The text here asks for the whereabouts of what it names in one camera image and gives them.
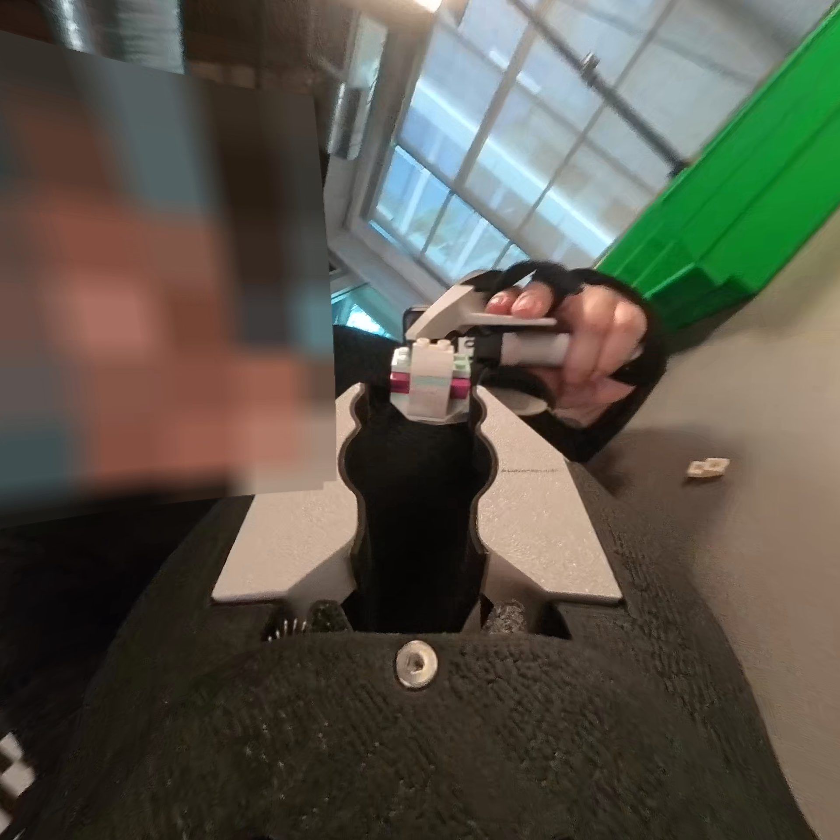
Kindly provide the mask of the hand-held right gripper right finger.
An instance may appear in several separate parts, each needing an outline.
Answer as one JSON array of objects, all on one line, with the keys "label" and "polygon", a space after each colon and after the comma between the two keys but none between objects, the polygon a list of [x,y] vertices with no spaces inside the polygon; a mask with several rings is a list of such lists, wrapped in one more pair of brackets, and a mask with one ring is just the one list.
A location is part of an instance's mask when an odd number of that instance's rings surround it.
[{"label": "hand-held right gripper right finger", "polygon": [[614,606],[623,594],[565,457],[489,391],[475,391],[476,437],[490,457],[477,498],[486,556],[481,593],[524,606]]}]

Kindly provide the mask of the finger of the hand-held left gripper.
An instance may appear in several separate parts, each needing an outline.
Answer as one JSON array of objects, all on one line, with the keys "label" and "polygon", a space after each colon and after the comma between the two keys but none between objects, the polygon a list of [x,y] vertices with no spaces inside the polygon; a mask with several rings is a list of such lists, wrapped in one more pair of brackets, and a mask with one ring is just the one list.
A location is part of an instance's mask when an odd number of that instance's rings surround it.
[{"label": "finger of the hand-held left gripper", "polygon": [[406,341],[444,340],[451,335],[465,337],[470,331],[514,332],[522,329],[551,329],[555,318],[518,318],[510,314],[491,314],[487,302],[496,292],[495,279],[465,279],[449,288],[427,308],[406,314]]}]

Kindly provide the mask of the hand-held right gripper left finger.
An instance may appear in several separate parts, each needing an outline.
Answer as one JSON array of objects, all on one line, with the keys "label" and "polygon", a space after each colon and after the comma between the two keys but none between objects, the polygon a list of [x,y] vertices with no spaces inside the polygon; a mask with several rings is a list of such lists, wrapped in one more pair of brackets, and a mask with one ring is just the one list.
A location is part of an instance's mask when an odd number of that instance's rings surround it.
[{"label": "hand-held right gripper left finger", "polygon": [[361,428],[363,384],[335,401],[337,476],[317,490],[254,496],[212,592],[216,604],[343,602],[356,586],[351,556],[361,534],[345,450]]}]

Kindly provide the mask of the small multicoloured lego assembly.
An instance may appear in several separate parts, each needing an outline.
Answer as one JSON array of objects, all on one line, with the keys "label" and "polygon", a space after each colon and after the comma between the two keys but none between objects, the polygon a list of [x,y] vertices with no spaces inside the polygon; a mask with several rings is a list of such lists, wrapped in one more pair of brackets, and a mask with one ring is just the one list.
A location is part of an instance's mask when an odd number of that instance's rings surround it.
[{"label": "small multicoloured lego assembly", "polygon": [[397,348],[391,361],[391,403],[411,422],[462,424],[469,410],[471,362],[469,339],[421,338]]}]

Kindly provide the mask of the green plastic bin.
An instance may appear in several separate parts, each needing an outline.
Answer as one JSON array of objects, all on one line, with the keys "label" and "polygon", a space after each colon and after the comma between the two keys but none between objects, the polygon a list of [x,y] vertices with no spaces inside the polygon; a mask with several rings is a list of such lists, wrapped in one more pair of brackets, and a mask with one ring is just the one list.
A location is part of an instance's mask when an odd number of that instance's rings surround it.
[{"label": "green plastic bin", "polygon": [[597,269],[681,329],[758,295],[838,201],[834,7]]}]

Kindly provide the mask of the person's left forearm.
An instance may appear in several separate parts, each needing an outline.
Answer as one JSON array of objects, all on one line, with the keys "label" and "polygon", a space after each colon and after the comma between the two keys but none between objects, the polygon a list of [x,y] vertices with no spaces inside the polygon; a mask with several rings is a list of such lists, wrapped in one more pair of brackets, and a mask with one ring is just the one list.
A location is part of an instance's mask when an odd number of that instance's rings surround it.
[{"label": "person's left forearm", "polygon": [[634,289],[593,269],[570,269],[570,273],[583,282],[583,287],[608,287],[617,291],[625,299],[638,305],[647,321],[646,333],[637,346],[635,355],[612,375],[615,380],[633,386],[635,392],[610,408],[594,425],[574,427],[562,422],[554,415],[553,407],[540,415],[523,418],[531,429],[567,459],[583,464],[603,451],[629,424],[664,376],[669,354],[660,318]]}]

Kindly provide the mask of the person's left hand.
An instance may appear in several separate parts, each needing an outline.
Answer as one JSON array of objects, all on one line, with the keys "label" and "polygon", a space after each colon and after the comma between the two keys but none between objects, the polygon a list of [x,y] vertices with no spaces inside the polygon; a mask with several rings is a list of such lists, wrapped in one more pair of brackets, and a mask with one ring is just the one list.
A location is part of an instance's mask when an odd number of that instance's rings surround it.
[{"label": "person's left hand", "polygon": [[570,335],[560,367],[535,367],[530,372],[552,392],[553,413],[574,427],[590,427],[615,404],[635,392],[613,378],[630,361],[647,330],[643,310],[608,287],[584,286],[553,303],[549,287],[531,281],[508,288],[488,300],[486,312],[519,319],[554,318]]}]

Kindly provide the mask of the person's black clothing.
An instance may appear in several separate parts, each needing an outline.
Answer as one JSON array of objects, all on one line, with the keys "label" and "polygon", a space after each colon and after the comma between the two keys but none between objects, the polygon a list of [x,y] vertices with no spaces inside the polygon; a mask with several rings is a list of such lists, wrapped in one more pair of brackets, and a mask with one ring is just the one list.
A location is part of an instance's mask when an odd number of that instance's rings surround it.
[{"label": "person's black clothing", "polygon": [[[348,468],[362,493],[386,632],[445,628],[478,489],[462,426],[409,423],[386,396],[396,343],[335,325],[335,392],[362,382],[371,415]],[[2,733],[27,753],[72,729],[107,647],[154,574],[215,499],[125,501],[100,512],[2,529]]]}]

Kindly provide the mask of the large paned window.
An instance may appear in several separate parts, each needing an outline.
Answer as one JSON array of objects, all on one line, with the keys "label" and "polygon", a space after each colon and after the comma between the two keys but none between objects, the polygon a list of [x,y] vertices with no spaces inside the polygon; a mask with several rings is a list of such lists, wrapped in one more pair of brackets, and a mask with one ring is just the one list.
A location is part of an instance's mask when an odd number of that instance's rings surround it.
[{"label": "large paned window", "polygon": [[[525,2],[688,162],[791,47],[764,2]],[[437,280],[591,266],[669,166],[508,2],[433,28],[367,227]]]}]

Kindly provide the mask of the black metal rod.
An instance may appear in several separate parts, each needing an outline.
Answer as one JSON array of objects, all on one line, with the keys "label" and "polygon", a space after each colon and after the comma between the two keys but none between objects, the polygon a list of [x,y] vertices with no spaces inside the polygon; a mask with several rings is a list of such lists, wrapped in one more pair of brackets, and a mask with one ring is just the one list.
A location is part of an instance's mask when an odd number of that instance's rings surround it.
[{"label": "black metal rod", "polygon": [[545,23],[530,6],[523,1],[509,1],[527,20],[537,34],[551,47],[552,51],[569,65],[576,76],[592,89],[604,104],[635,132],[646,146],[668,165],[670,177],[690,167],[687,158],[666,140],[653,126],[643,119],[634,108],[602,77],[598,70],[600,60],[592,53],[578,55],[572,47]]}]

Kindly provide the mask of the silver ventilation duct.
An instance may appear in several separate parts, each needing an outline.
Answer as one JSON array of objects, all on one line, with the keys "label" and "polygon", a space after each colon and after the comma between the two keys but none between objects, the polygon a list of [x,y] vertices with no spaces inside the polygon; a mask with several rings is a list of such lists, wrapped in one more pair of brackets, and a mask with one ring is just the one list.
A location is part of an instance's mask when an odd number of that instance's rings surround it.
[{"label": "silver ventilation duct", "polygon": [[69,49],[186,74],[179,1],[40,1],[52,34]]}]

